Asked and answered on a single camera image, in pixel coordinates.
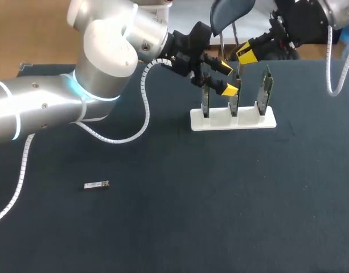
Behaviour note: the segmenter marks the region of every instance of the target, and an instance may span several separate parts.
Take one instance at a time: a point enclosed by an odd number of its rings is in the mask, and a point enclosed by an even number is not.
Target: dark fabric surface
[[[245,68],[243,106],[254,103],[265,67]],[[22,194],[0,222],[0,272],[349,272],[349,77],[331,98],[323,61],[270,69],[274,130],[192,132],[200,90],[156,67],[138,140],[109,145],[76,125],[38,133]],[[118,139],[141,128],[142,70],[94,129]],[[23,145],[0,145],[0,211]],[[102,180],[109,190],[82,190]]]

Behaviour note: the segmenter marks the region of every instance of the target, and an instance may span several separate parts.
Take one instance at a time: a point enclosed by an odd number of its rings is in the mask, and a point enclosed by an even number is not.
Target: screw
[[[145,43],[145,44],[143,44],[143,45],[141,46],[141,48],[142,48],[142,50],[144,50],[144,51],[149,51],[149,50],[150,50],[150,45],[148,45],[147,43]]]

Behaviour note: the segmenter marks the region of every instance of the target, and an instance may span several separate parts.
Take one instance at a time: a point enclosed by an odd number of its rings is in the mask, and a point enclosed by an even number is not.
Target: silver robot arm segment
[[[349,25],[349,0],[318,0],[329,25],[339,30]]]
[[[83,37],[76,70],[0,81],[0,142],[104,119],[138,59],[158,57],[168,36],[165,22],[129,0],[72,0],[67,19]]]

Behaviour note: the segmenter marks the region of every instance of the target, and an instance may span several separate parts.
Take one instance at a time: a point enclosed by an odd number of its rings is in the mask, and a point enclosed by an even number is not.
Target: white holder
[[[240,129],[267,129],[277,126],[273,109],[268,106],[265,116],[259,115],[257,102],[254,106],[239,107],[237,117],[231,116],[230,105],[225,108],[210,108],[209,118],[203,117],[202,109],[191,110],[193,131],[219,131]]]

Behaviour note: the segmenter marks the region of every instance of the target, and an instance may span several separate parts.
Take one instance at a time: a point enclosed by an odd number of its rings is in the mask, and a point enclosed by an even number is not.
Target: cable
[[[332,84],[331,84],[331,53],[332,53],[332,27],[329,26],[329,39],[327,41],[327,59],[326,59],[326,84],[327,84],[327,92],[329,93],[329,95],[331,95],[332,97],[336,97],[338,94],[340,94],[345,83],[347,72],[349,70],[349,55],[346,58],[345,65],[341,73],[339,85],[337,89],[333,92]]]
[[[126,139],[122,139],[122,140],[113,140],[113,139],[105,138],[104,136],[96,133],[91,128],[89,128],[87,125],[85,125],[85,124],[83,124],[81,122],[77,122],[76,124],[78,126],[80,126],[83,130],[85,130],[88,133],[90,133],[91,135],[93,135],[95,138],[99,139],[100,141],[109,143],[109,144],[123,144],[123,143],[131,142],[131,141],[139,138],[145,132],[146,128],[149,125],[149,120],[150,120],[150,109],[149,109],[149,103],[147,101],[146,90],[145,90],[146,76],[147,76],[149,70],[151,70],[152,67],[157,65],[157,64],[165,64],[165,65],[167,65],[169,67],[172,66],[172,63],[171,63],[170,60],[167,60],[167,59],[154,59],[144,69],[144,72],[142,73],[142,76],[141,76],[140,88],[141,88],[142,100],[144,102],[144,107],[145,107],[145,122],[144,122],[144,125],[142,126],[142,128],[140,129],[140,131],[137,132],[135,135],[133,135],[130,138],[126,138]]]
[[[20,178],[19,182],[17,183],[17,187],[15,190],[15,193],[9,202],[9,204],[4,208],[3,211],[0,212],[0,220],[10,211],[10,209],[15,205],[17,199],[19,198],[22,184],[24,183],[24,178],[25,178],[25,170],[26,170],[26,164],[27,164],[27,157],[28,157],[28,151],[30,148],[30,144],[32,142],[32,139],[34,138],[35,134],[29,135],[26,139],[25,142],[25,147],[24,147],[24,153],[22,155],[22,162],[21,162],[21,170],[20,170]]]

